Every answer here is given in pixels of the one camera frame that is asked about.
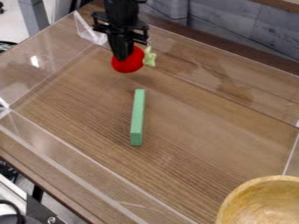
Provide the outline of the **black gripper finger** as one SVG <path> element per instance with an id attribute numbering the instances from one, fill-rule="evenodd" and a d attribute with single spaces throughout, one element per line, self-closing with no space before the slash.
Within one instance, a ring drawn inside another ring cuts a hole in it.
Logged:
<path id="1" fill-rule="evenodd" d="M 135 41 L 132 32 L 109 32 L 107 39 L 115 57 L 120 61 L 125 60 L 133 52 Z"/>

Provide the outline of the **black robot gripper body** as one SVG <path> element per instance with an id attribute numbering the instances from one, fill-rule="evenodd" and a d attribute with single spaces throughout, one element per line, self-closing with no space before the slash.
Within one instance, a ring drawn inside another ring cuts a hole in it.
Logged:
<path id="1" fill-rule="evenodd" d="M 93 31 L 105 34 L 123 32 L 136 43 L 145 46 L 149 44 L 149 25 L 140 18 L 133 22 L 117 23 L 108 19 L 108 14 L 103 11 L 93 11 L 91 16 L 93 19 Z"/>

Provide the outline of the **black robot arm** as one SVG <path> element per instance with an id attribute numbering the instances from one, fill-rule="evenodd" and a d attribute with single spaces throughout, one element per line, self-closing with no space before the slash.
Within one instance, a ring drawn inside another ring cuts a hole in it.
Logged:
<path id="1" fill-rule="evenodd" d="M 149 25 L 139 18 L 139 5 L 147 0 L 103 0 L 104 11 L 93 11 L 92 30 L 104 33 L 115 57 L 123 61 L 135 43 L 148 45 Z"/>

